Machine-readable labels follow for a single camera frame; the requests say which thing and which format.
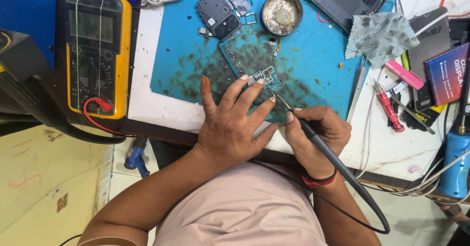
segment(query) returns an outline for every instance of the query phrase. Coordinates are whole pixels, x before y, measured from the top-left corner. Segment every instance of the tile floor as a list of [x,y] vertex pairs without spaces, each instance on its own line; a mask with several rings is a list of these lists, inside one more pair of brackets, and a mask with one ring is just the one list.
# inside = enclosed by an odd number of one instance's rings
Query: tile floor
[[[129,138],[127,141],[115,145],[109,199],[141,179],[137,170],[124,168],[124,160],[129,152],[131,141],[132,139]],[[147,143],[143,159],[150,173],[158,171],[150,143]],[[356,196],[352,188],[349,186],[348,188],[371,225],[381,229],[382,224],[373,211],[361,197]],[[445,246],[457,228],[457,225],[448,220],[440,209],[427,198],[404,198],[371,189],[368,191],[390,224],[390,234],[378,234],[383,246]],[[470,208],[468,205],[461,205],[461,207],[464,212]],[[152,245],[154,238],[155,229],[149,234],[149,246]]]

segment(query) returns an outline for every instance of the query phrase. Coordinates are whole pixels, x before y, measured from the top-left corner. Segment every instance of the red screwdriver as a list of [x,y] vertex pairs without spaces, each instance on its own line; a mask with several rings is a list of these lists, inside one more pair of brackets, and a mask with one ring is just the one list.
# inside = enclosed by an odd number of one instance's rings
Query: red screwdriver
[[387,117],[390,119],[391,123],[393,123],[393,130],[395,130],[395,132],[404,131],[405,127],[398,121],[397,114],[391,108],[390,99],[388,99],[387,95],[384,93],[385,88],[377,83],[375,79],[374,82],[376,83],[377,98],[379,99],[380,105],[384,107],[385,114],[387,114]]

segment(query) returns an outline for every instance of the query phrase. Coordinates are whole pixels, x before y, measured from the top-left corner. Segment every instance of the white workbench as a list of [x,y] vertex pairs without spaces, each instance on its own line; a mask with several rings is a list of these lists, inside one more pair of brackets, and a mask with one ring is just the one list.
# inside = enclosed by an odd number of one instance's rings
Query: white workbench
[[[440,0],[401,1],[404,15],[408,19],[413,15],[421,15],[437,8],[440,2]],[[464,0],[447,0],[446,3],[450,1],[460,4]],[[154,68],[163,13],[163,6],[141,10],[128,118],[197,133],[204,122],[204,112],[201,105],[170,98],[150,90],[150,79]],[[435,135],[408,128],[403,133],[395,133],[392,129],[387,128],[385,112],[375,100],[372,106],[372,129],[370,147],[368,147],[369,134],[367,131],[364,134],[366,117],[373,97],[373,78],[378,78],[379,71],[380,69],[370,69],[368,72],[351,121],[352,136],[340,158],[348,167],[362,168],[369,152],[367,171],[405,180],[415,180],[429,168],[441,145],[443,135],[445,135],[442,131],[444,114],[432,126],[432,129],[436,131]],[[397,80],[395,74],[386,70],[379,82],[387,86],[394,80]],[[408,90],[404,89],[401,100],[406,103],[408,99]],[[448,128],[450,128],[454,117],[455,112],[451,110]],[[268,124],[268,122],[264,122],[255,134]],[[283,128],[274,134],[266,148],[292,153],[291,147],[285,140]]]

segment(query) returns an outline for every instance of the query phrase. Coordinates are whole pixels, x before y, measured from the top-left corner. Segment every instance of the man's right hand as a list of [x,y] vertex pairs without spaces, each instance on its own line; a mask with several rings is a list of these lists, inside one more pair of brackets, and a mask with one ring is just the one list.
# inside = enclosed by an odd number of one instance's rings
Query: man's right hand
[[297,117],[306,119],[338,156],[349,142],[351,125],[342,120],[331,107],[324,105],[295,108],[294,114],[286,113],[286,137],[297,160],[310,177],[324,179],[332,176],[335,171],[334,166],[307,138]]

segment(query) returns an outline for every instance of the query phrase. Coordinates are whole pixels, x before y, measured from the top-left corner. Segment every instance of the sim card tray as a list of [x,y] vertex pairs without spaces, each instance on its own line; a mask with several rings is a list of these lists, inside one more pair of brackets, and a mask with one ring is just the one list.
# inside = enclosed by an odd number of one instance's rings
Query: sim card tray
[[[255,16],[255,21],[247,22],[248,21],[247,17],[251,16],[251,15]],[[245,25],[248,25],[248,24],[253,24],[253,23],[258,23],[258,16],[256,15],[256,12],[245,14],[242,17],[245,17],[245,24],[242,24],[242,26],[245,26]]]

